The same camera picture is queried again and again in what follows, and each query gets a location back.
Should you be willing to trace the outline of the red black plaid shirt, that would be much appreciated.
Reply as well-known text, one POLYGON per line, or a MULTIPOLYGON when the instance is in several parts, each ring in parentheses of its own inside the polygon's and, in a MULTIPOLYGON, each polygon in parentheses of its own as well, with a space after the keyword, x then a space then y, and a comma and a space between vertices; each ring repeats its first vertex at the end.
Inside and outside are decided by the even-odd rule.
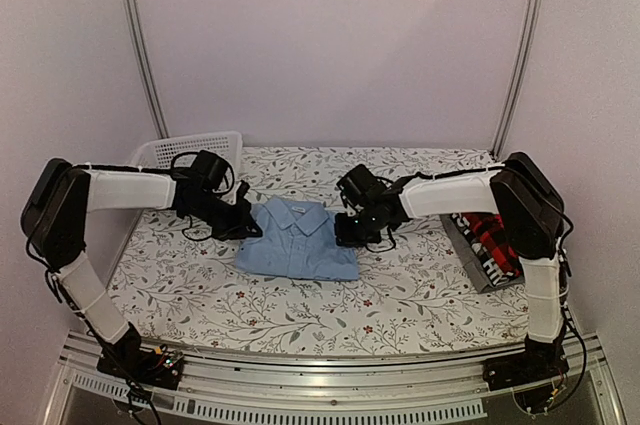
POLYGON ((519 258, 507 241, 500 215, 463 213, 462 220, 506 276, 514 279, 523 274, 519 258))

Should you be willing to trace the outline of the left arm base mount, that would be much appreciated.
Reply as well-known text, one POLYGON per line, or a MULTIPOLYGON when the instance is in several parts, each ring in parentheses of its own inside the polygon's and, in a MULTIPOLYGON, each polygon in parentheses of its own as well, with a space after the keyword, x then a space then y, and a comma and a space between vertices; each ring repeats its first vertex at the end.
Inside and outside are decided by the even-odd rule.
POLYGON ((95 338, 101 346, 99 372, 134 384, 178 389, 184 369, 183 355, 178 351, 169 351, 165 344, 153 350, 144 349, 141 336, 131 323, 115 343, 107 342, 100 335, 95 338))

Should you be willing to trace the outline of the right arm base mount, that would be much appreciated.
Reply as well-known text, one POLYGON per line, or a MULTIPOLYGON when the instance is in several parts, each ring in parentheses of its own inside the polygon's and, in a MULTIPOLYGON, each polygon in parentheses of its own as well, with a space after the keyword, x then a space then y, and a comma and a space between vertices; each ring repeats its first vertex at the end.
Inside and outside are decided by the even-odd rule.
POLYGON ((563 338, 560 335, 551 343, 543 343, 526 337, 522 352, 485 360, 482 378, 489 390, 526 386, 515 393, 516 405, 529 414, 547 412, 569 371, 563 338))

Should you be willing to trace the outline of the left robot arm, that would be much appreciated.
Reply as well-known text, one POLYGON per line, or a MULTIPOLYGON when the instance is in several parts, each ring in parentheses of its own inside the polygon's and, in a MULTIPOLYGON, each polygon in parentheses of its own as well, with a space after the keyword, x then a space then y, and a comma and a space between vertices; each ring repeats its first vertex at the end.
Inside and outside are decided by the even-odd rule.
POLYGON ((52 292, 103 344, 113 346, 111 364, 128 379, 148 371, 136 346, 139 334, 109 297, 91 264, 86 232, 94 217, 133 218, 144 211, 170 211, 198 220, 218 241, 259 238, 246 182, 218 154, 187 151, 165 168, 72 164, 50 160, 23 208, 20 227, 27 256, 40 263, 52 292))

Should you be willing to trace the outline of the light blue long sleeve shirt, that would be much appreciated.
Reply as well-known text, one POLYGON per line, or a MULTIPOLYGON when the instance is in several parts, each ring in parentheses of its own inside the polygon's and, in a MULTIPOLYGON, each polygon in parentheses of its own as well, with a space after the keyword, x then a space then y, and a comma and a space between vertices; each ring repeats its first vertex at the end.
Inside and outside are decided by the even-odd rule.
POLYGON ((356 252, 336 243, 336 214, 323 204, 272 197, 254 204, 251 216, 262 235, 239 245, 239 270, 301 280, 359 279, 356 252))

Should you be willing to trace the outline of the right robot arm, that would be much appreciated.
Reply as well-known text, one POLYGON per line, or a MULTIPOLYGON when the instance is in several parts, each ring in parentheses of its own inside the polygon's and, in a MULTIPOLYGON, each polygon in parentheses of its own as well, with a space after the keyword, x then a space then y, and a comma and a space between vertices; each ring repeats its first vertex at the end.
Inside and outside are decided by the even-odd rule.
POLYGON ((500 219, 507 245, 524 272, 529 306, 526 340, 533 346, 517 360, 517 372, 537 381, 552 369, 566 331, 562 280, 568 276, 564 243, 574 225, 559 193, 524 152, 484 168, 395 181, 359 164, 337 183, 347 212, 336 217, 336 242, 367 247, 402 224, 431 215, 485 214, 500 219))

